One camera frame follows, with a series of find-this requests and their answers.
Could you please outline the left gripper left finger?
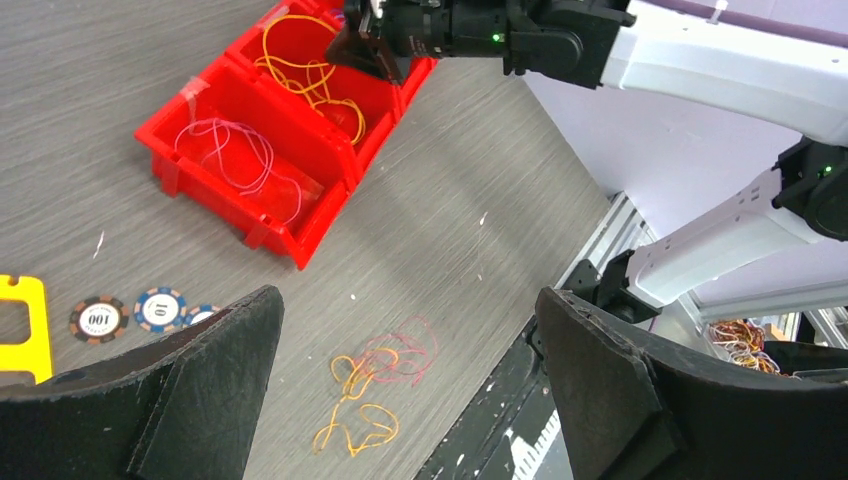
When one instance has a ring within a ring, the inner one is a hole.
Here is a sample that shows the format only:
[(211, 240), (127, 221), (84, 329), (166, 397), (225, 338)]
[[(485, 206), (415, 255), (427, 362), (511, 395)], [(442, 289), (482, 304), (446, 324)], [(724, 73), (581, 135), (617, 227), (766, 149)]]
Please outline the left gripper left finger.
[(241, 478), (284, 312), (266, 285), (122, 355), (4, 387), (2, 477)]

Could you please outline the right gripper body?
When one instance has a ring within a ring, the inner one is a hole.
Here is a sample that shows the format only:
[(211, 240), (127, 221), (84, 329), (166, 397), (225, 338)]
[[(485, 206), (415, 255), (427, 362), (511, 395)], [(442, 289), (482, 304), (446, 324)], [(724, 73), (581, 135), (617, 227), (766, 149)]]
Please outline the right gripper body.
[(385, 40), (401, 65), (431, 56), (430, 17), (420, 1), (345, 1), (342, 11), (344, 29)]

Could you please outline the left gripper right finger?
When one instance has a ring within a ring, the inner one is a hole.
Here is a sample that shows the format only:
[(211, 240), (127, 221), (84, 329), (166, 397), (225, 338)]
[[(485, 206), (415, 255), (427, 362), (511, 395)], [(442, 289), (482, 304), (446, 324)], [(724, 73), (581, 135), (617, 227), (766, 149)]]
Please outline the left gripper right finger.
[(577, 479), (843, 479), (847, 388), (757, 372), (544, 288), (535, 315)]

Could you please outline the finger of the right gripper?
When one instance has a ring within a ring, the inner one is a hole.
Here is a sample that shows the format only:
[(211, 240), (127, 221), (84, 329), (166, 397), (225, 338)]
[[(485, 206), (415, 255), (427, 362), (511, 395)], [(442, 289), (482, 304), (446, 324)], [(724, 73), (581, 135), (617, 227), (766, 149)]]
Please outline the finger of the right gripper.
[(394, 85), (406, 79), (406, 68), (387, 42), (367, 32), (343, 29), (326, 48), (325, 59)]

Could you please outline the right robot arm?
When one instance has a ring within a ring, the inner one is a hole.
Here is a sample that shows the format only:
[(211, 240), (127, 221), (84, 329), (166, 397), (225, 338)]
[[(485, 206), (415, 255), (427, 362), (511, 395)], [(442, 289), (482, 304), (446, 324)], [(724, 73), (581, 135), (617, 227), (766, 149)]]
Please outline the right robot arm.
[(414, 58), (498, 58), (505, 74), (663, 94), (800, 134), (733, 197), (577, 288), (623, 321), (768, 255), (847, 238), (841, 36), (782, 35), (685, 1), (347, 1), (342, 13), (326, 59), (392, 84)]

